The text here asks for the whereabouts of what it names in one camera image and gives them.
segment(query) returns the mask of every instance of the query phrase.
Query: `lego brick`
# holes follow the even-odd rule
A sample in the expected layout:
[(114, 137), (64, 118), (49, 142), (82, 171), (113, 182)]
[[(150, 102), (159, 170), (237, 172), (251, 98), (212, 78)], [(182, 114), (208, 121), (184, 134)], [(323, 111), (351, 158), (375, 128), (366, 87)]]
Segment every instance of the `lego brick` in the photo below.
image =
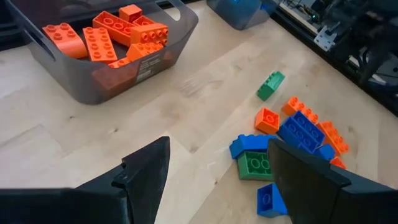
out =
[(150, 25), (150, 24), (155, 24), (155, 22), (146, 16), (140, 16), (138, 19), (136, 19), (133, 22), (133, 24), (136, 26), (146, 26), (146, 25)]
[(293, 114), (295, 114), (297, 111), (301, 111), (312, 123), (318, 123), (318, 115), (312, 113), (312, 110), (307, 108), (305, 104), (299, 101), (296, 96), (290, 97), (290, 99), (283, 106), (282, 111), (287, 116), (293, 116)]
[(140, 16), (142, 16), (142, 9), (140, 9), (135, 4), (121, 7), (119, 9), (119, 17), (120, 17), (120, 19), (122, 19), (124, 21), (132, 23), (133, 21), (138, 19)]
[(133, 62), (139, 58), (142, 58), (142, 57), (145, 57), (146, 55), (154, 53), (162, 48), (163, 48), (162, 44), (154, 44), (154, 43), (131, 44), (126, 55), (127, 55), (127, 58)]
[(93, 19), (93, 27), (103, 27), (108, 30), (112, 40), (130, 47), (131, 28), (134, 24), (124, 21), (106, 11), (101, 12)]
[(231, 157), (233, 159), (237, 159), (244, 151), (267, 152), (268, 140), (270, 139), (277, 139), (277, 137), (271, 134), (260, 134), (257, 136), (253, 134), (250, 134), (248, 136), (240, 134), (238, 138), (234, 140), (229, 146)]
[(257, 214), (274, 218), (287, 215), (287, 208), (276, 184), (269, 184), (257, 190)]
[(263, 133), (275, 134), (279, 130), (279, 114), (263, 108), (257, 115), (254, 127)]
[(166, 25), (155, 23), (146, 26), (136, 26), (131, 28), (131, 43), (148, 43), (167, 45), (169, 28)]
[(110, 63), (108, 66), (111, 67), (111, 68), (119, 68), (119, 67), (127, 65), (130, 62), (131, 61), (127, 57), (125, 57), (125, 58), (122, 58), (122, 59), (120, 59), (118, 61)]
[(257, 91), (257, 96), (263, 101), (266, 101), (268, 97), (270, 97), (276, 91), (276, 89), (278, 89), (284, 78), (285, 76), (281, 72), (273, 72), (260, 86)]
[(238, 158), (238, 169), (243, 180), (273, 180), (265, 152), (243, 152)]
[(117, 61), (118, 57), (105, 28), (87, 27), (83, 29), (83, 33), (92, 62), (112, 63)]
[(327, 161), (331, 161), (335, 157), (335, 150), (330, 144), (324, 144), (315, 150), (314, 155), (321, 157)]
[(349, 146), (344, 142), (343, 137), (338, 134), (337, 129), (333, 127), (331, 121), (319, 122), (317, 127), (325, 133), (326, 138), (323, 143), (330, 144), (337, 156), (349, 151)]
[(344, 165), (343, 161), (337, 156), (330, 161), (330, 164), (333, 164), (333, 165), (338, 166), (343, 169), (347, 169), (347, 167)]
[(43, 31), (65, 55), (71, 58), (87, 57), (83, 40), (66, 22), (57, 26), (47, 25), (43, 27)]
[(107, 67), (92, 73), (96, 86), (105, 98), (112, 98), (132, 87), (137, 80), (137, 66), (123, 66), (118, 69)]
[(280, 126), (277, 134), (293, 147), (303, 149), (313, 154), (318, 146), (317, 141), (304, 130), (292, 117), (289, 117)]
[(292, 117), (309, 135), (317, 141), (317, 147), (325, 140), (325, 134), (319, 130), (301, 111), (296, 112)]

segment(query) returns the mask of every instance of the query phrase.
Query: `bin label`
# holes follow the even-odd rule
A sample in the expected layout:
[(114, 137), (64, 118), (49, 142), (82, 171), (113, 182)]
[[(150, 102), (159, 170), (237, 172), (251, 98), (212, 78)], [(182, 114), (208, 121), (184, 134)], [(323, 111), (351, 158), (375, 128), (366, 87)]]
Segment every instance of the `bin label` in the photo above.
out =
[(137, 82), (141, 82), (157, 73), (155, 66), (162, 61), (160, 54), (154, 55), (141, 62), (138, 70)]

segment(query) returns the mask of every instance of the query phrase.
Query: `blue duplo brick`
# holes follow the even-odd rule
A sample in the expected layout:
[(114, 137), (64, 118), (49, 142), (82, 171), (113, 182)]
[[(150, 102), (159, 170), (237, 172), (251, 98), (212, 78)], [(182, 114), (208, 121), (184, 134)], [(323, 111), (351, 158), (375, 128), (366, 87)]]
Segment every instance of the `blue duplo brick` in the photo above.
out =
[(301, 126), (303, 129), (311, 135), (317, 141), (317, 147), (322, 145), (323, 140), (325, 140), (325, 134), (319, 130), (301, 111), (297, 111), (293, 115), (293, 119)]
[(329, 144), (324, 144), (315, 150), (314, 155), (321, 157), (322, 159), (326, 159), (327, 161), (331, 161), (335, 157), (335, 150)]
[(308, 153), (313, 154), (318, 146), (317, 140), (315, 140), (309, 133), (304, 130), (301, 125), (298, 124), (292, 117), (289, 117), (280, 126), (277, 132), (287, 144), (303, 149)]
[(257, 214), (267, 218), (287, 215), (286, 205), (276, 184), (257, 190)]
[(244, 151), (267, 152), (268, 140), (270, 139), (277, 139), (277, 137), (271, 134), (260, 134), (257, 136), (253, 134), (248, 136), (240, 134), (238, 138), (229, 146), (231, 157), (232, 159), (237, 159)]

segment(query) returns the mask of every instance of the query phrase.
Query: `pile of bricks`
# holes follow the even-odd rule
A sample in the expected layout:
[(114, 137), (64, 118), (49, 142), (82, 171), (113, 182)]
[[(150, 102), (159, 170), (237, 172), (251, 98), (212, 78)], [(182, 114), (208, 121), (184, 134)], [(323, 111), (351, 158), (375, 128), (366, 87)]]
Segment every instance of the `pile of bricks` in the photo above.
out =
[[(272, 73), (258, 89), (257, 96), (267, 100), (284, 78), (281, 72)], [(331, 121), (318, 122), (318, 115), (296, 96), (291, 97), (281, 110), (288, 116), (282, 124), (278, 113), (262, 108), (255, 117), (254, 127), (264, 134), (241, 134), (229, 146), (231, 157), (237, 160), (240, 179), (273, 181), (267, 153), (268, 140), (278, 138), (275, 134), (297, 149), (346, 169), (340, 155), (348, 152), (349, 146)], [(268, 218), (287, 215), (276, 184), (258, 189), (257, 214)]]

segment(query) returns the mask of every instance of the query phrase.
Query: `gray plastic bin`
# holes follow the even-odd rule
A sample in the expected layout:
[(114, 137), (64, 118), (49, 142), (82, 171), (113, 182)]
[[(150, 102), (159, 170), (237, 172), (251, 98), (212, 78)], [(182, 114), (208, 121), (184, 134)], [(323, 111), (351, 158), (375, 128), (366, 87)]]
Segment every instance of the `gray plastic bin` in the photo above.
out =
[[(173, 66), (198, 24), (197, 15), (179, 0), (169, 0), (180, 11), (175, 21), (155, 1), (129, 0), (5, 0), (21, 28), (33, 57), (61, 86), (80, 103), (97, 105)], [(162, 50), (120, 68), (111, 68), (87, 58), (74, 59), (63, 54), (42, 32), (49, 24), (69, 23), (83, 37), (82, 28), (91, 27), (101, 11), (117, 13), (123, 6), (135, 4), (145, 16), (169, 27), (168, 44)], [(127, 47), (113, 43), (118, 59), (126, 57)], [(107, 83), (99, 83), (101, 77)]]

